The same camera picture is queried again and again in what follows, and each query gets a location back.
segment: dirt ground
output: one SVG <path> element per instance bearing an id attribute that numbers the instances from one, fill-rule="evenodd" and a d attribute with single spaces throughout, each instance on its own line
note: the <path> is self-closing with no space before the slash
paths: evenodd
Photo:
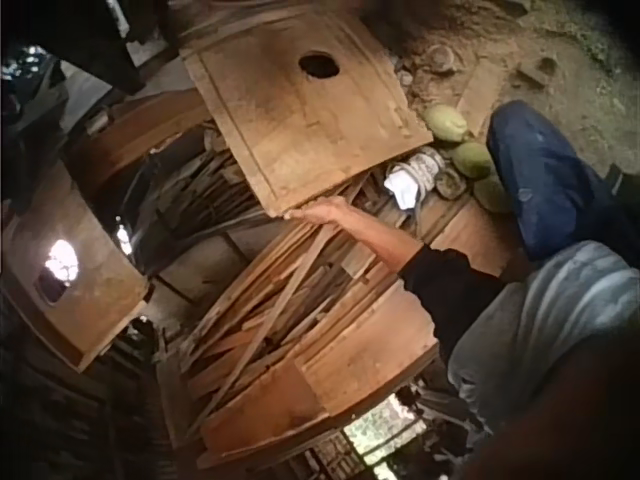
<path id="1" fill-rule="evenodd" d="M 522 99 L 547 115 L 596 171 L 610 163 L 640 172 L 640 74 L 606 21 L 573 0 L 533 0 L 514 15 L 508 1 L 404 0 L 381 2 L 365 22 L 413 75 L 410 105 L 455 105 L 473 67 L 486 57 L 502 65 L 501 101 Z M 456 72 L 437 75 L 428 49 L 451 47 Z M 516 73 L 520 62 L 555 59 L 544 88 Z"/>

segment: hand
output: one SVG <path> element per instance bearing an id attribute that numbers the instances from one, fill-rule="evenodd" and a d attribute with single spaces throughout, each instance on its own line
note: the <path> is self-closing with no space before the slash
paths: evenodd
<path id="1" fill-rule="evenodd" d="M 340 214 L 347 207 L 348 203 L 343 197 L 322 197 L 301 208 L 289 210 L 284 214 L 284 218 L 298 218 L 316 225 L 339 223 Z"/>

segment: black sleeve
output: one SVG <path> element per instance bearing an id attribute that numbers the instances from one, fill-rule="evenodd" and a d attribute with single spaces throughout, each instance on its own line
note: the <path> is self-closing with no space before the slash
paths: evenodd
<path id="1" fill-rule="evenodd" d="M 427 245 L 403 267 L 400 277 L 404 288 L 431 315 L 445 363 L 458 340 L 505 286 L 493 275 L 471 268 L 463 253 Z"/>

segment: blue jeans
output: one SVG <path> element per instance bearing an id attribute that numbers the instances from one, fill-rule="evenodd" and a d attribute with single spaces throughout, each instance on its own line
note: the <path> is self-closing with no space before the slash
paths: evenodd
<path id="1" fill-rule="evenodd" d="M 487 147 L 530 260 L 595 240 L 640 268 L 640 230 L 547 118 L 522 101 L 509 102 L 491 116 Z"/>

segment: gray shirt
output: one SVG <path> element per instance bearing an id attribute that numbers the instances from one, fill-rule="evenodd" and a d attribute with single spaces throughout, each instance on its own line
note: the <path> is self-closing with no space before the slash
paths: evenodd
<path id="1" fill-rule="evenodd" d="M 602 244 L 576 244 L 504 288 L 453 349 L 449 380 L 495 432 L 571 347 L 638 312 L 638 270 Z"/>

